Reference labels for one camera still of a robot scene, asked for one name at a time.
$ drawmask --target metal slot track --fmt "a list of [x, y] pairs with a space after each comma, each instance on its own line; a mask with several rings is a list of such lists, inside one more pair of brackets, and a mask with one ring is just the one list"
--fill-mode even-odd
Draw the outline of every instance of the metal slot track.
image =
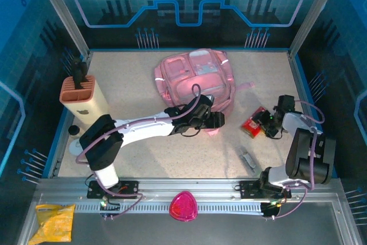
[[[101, 210], [99, 202], [80, 202], [75, 206], [75, 213], [120, 213], [130, 205], [130, 203], [120, 203], [120, 210], [116, 210], [116, 206], [107, 206], [104, 210]], [[141, 202], [133, 207], [129, 213], [168, 213], [169, 207], [170, 202]], [[260, 203], [257, 202], [201, 202], [198, 203], [198, 213], [262, 215]]]

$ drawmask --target beige pen holder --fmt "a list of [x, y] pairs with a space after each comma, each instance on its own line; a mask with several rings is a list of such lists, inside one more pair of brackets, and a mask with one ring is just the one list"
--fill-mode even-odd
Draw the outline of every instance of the beige pen holder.
[[60, 102], [85, 125], [93, 124], [100, 116], [108, 114], [108, 104], [94, 76], [75, 89], [73, 77], [67, 77], [60, 92]]

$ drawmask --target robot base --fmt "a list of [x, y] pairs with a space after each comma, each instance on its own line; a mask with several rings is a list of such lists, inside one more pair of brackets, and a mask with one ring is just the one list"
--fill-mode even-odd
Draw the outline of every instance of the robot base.
[[[131, 195], [134, 193], [138, 193], [139, 182], [120, 180], [117, 185], [113, 186], [112, 188], [109, 188], [109, 190], [116, 193], [120, 193], [122, 195]], [[108, 194], [104, 190], [102, 190], [97, 181], [89, 182], [89, 188], [87, 193], [88, 199], [102, 199], [102, 197], [106, 195]], [[129, 199], [136, 199], [136, 198], [137, 196], [129, 197]]]
[[241, 194], [241, 199], [283, 199], [292, 198], [291, 191], [287, 191], [279, 186], [274, 186], [269, 183], [267, 168], [257, 180], [240, 181], [237, 187]]

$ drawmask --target robotic arm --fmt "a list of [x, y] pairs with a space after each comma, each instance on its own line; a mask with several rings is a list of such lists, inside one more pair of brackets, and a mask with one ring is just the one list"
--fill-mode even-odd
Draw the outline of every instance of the robotic arm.
[[80, 137], [80, 144], [83, 149], [87, 148], [93, 141], [119, 126], [124, 128], [112, 133], [109, 137], [102, 139], [93, 146], [86, 154], [89, 167], [96, 174], [102, 185], [109, 189], [119, 183], [119, 178], [114, 167], [114, 160], [121, 147], [129, 143], [157, 136], [170, 136], [183, 134], [191, 128], [200, 131], [201, 129], [217, 129], [224, 125], [224, 114], [221, 112], [211, 112], [214, 102], [212, 95], [200, 95], [195, 97], [189, 104], [180, 109], [179, 107], [169, 107], [163, 112], [154, 116], [134, 120], [112, 120], [110, 115], [101, 116], [84, 134]]
[[323, 132], [311, 125], [302, 113], [295, 111], [293, 96], [280, 96], [274, 110], [276, 112], [273, 115], [264, 111], [254, 116], [253, 120], [261, 125], [266, 136], [270, 138], [274, 138], [279, 130], [293, 136], [286, 164], [267, 168], [255, 182], [242, 181], [241, 190], [246, 190], [241, 193], [242, 198], [251, 198], [251, 195], [262, 198], [279, 198], [283, 196], [287, 184], [291, 182], [309, 183], [311, 181], [310, 154], [315, 137], [314, 131], [317, 132], [313, 164], [314, 183], [327, 184], [331, 179], [335, 140], [326, 137]]

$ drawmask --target black bottle cap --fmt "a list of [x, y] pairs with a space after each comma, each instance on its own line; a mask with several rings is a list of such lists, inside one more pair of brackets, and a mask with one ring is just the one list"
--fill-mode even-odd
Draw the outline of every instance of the black bottle cap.
[[72, 125], [69, 127], [68, 132], [70, 135], [74, 136], [77, 135], [80, 132], [79, 126]]

